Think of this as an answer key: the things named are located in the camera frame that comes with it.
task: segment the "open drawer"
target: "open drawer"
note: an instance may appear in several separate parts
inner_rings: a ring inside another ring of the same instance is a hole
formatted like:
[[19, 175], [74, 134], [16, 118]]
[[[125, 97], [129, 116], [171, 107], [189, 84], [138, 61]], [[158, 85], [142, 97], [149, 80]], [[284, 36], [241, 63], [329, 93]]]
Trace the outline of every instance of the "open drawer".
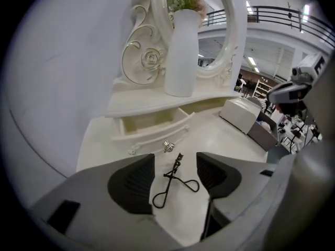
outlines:
[[172, 108], [146, 115], [114, 118], [111, 140], [131, 155], [163, 152], [164, 141], [177, 144], [187, 135], [193, 115], [180, 108]]

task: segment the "balcony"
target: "balcony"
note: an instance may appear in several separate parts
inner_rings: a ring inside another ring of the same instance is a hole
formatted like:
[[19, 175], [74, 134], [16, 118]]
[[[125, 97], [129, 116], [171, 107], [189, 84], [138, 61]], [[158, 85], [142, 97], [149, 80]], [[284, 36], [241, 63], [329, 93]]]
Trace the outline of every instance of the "balcony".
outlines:
[[[298, 10], [273, 6], [251, 6], [248, 12], [248, 23], [286, 26], [292, 31], [313, 36], [331, 49], [335, 48], [335, 29], [316, 17], [304, 15]], [[225, 24], [227, 18], [224, 9], [207, 14], [203, 22], [204, 27]]]

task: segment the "ceiling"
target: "ceiling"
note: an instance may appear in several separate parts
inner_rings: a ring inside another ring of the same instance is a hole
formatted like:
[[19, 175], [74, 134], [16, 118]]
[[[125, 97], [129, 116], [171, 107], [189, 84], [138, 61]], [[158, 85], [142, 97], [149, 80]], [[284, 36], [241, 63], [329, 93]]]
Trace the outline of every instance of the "ceiling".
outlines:
[[[224, 37], [200, 39], [199, 53], [205, 58], [216, 58], [224, 40]], [[247, 38], [242, 66], [252, 71], [254, 66], [248, 60], [249, 56], [255, 60], [256, 67], [263, 74], [285, 78], [291, 75], [293, 49], [286, 49], [282, 45], [265, 40]]]

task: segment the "white vanity table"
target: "white vanity table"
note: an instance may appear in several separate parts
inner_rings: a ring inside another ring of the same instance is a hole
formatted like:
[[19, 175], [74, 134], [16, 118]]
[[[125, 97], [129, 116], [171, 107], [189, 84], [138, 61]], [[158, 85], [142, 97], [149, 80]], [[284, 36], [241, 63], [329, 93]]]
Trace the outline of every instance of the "white vanity table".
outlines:
[[[232, 91], [232, 65], [236, 49], [244, 48], [244, 43], [238, 46], [238, 39], [244, 37], [245, 42], [246, 31], [238, 32], [237, 27], [246, 27], [239, 22], [247, 20], [246, 12], [245, 17], [236, 18], [235, 5], [243, 2], [222, 2], [230, 32], [215, 62], [198, 68], [193, 95], [183, 98], [169, 96], [163, 89], [165, 57], [173, 32], [166, 0], [132, 1], [135, 26], [122, 54], [122, 76], [113, 83], [105, 116], [90, 121], [77, 164], [79, 172], [123, 158], [155, 154], [151, 202], [154, 195], [165, 190], [168, 179], [163, 174], [172, 170], [182, 153], [176, 176], [197, 180], [199, 192], [172, 181], [165, 207], [153, 207], [155, 220], [182, 246], [199, 242], [208, 208], [209, 195], [197, 175], [196, 153], [260, 163], [267, 158], [256, 142], [219, 117], [226, 99], [240, 96]], [[171, 152], [164, 153], [165, 141], [174, 144]]]
[[[229, 97], [234, 94], [238, 93], [227, 92]], [[151, 187], [150, 202], [154, 195], [165, 190], [168, 179], [163, 174], [172, 169], [179, 152], [184, 157], [176, 176], [185, 180], [195, 179], [200, 184], [199, 192], [193, 193], [179, 181], [172, 182], [165, 207], [153, 207], [157, 222], [183, 246], [199, 241], [208, 207], [208, 192], [197, 175], [196, 153], [210, 152], [260, 163], [265, 163], [267, 159], [267, 152], [256, 142], [219, 117], [222, 106], [217, 105], [222, 105], [225, 99], [216, 98], [180, 106], [179, 109], [186, 115], [190, 111], [195, 112], [188, 116], [191, 118], [185, 117], [190, 126], [189, 132], [172, 152], [158, 151], [155, 155], [155, 179]], [[126, 151], [121, 152], [120, 145], [113, 143], [111, 135], [115, 127], [111, 122], [111, 118], [106, 117], [91, 120], [81, 146], [77, 171], [133, 156]], [[155, 125], [154, 129], [161, 130], [162, 127]], [[163, 139], [159, 140], [159, 144], [152, 145], [152, 148], [163, 148], [162, 143]]]

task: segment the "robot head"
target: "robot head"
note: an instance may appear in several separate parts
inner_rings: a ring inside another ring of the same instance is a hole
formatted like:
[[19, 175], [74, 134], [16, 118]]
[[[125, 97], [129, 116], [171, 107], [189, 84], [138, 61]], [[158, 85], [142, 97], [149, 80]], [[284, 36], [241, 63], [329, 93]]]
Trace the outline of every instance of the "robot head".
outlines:
[[298, 67], [292, 69], [291, 81], [272, 88], [266, 98], [279, 105], [283, 114], [294, 116], [306, 109], [303, 99], [322, 72], [325, 60], [321, 54], [306, 56]]
[[311, 85], [322, 72], [325, 63], [321, 54], [306, 56], [298, 67], [292, 69], [292, 82]]

